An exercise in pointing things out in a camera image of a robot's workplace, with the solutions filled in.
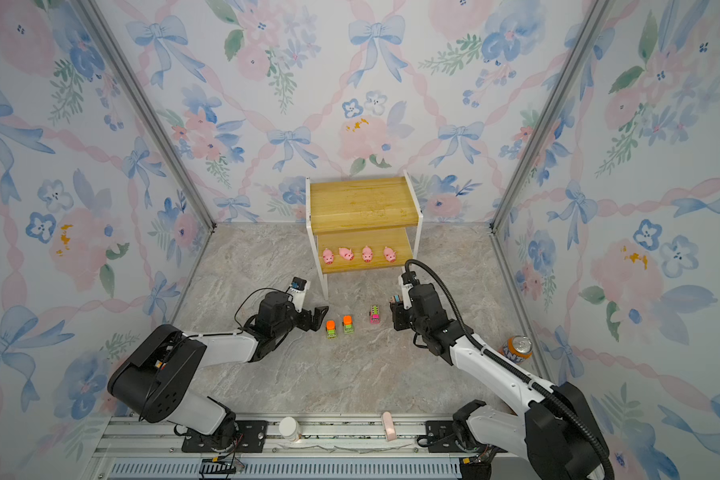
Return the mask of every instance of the wooden shelf board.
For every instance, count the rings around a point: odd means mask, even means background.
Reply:
[[[405,177],[310,184],[310,197],[315,235],[418,224]]]
[[[408,242],[408,235],[405,233],[404,227],[323,234],[318,235],[317,241],[320,265],[324,274],[403,266],[406,260],[413,258],[411,244]],[[362,249],[366,245],[373,250],[373,260],[370,263],[365,263],[362,259]],[[355,254],[354,260],[344,260],[338,254],[340,246],[351,248]],[[385,246],[397,252],[397,259],[394,262],[387,262],[387,259],[384,258]],[[326,248],[333,252],[333,264],[327,265],[322,259],[322,251]]]

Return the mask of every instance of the pink pig toy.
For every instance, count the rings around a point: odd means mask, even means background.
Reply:
[[[338,254],[344,258],[344,260],[352,260],[355,258],[355,254],[352,253],[351,248],[344,248],[343,246],[338,249]]]
[[[387,262],[394,262],[398,258],[398,256],[394,252],[393,249],[389,248],[388,246],[385,246],[384,247],[384,258],[387,259]]]
[[[365,261],[365,263],[373,260],[373,250],[371,250],[370,246],[366,245],[362,249],[362,259],[363,259],[363,261]]]
[[[322,251],[322,261],[326,262],[326,265],[330,265],[333,263],[333,252],[331,252],[329,249],[325,249]]]

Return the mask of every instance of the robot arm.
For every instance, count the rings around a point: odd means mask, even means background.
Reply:
[[[294,277],[287,292],[267,293],[259,312],[235,332],[158,326],[115,371],[107,391],[150,423],[168,420],[187,427],[188,436],[202,436],[215,450],[227,449],[237,437],[235,413],[189,388],[195,371],[219,363],[258,362],[294,327],[319,330],[328,308],[304,310],[308,288],[308,282]]]
[[[456,320],[448,318],[434,286],[416,279],[411,265],[440,285]],[[425,264],[407,261],[401,287],[402,295],[390,305],[394,328],[413,330],[414,343],[421,337],[432,354],[481,381],[516,414],[498,412],[479,400],[461,408],[453,428],[464,450],[504,448],[526,458],[542,480],[585,478],[599,465],[606,478],[613,478],[607,446],[579,389],[569,383],[555,386],[490,348],[464,324],[448,288]]]

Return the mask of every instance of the pink toy car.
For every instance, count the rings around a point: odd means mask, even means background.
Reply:
[[[371,323],[379,323],[382,317],[378,314],[378,305],[371,306]]]

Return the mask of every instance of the wall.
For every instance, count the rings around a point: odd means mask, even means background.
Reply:
[[[489,220],[589,4],[98,2],[213,215],[254,222],[403,169],[428,220]]]
[[[610,15],[500,235],[617,477],[720,478],[720,2]]]
[[[207,232],[66,2],[0,0],[0,479],[77,478]]]

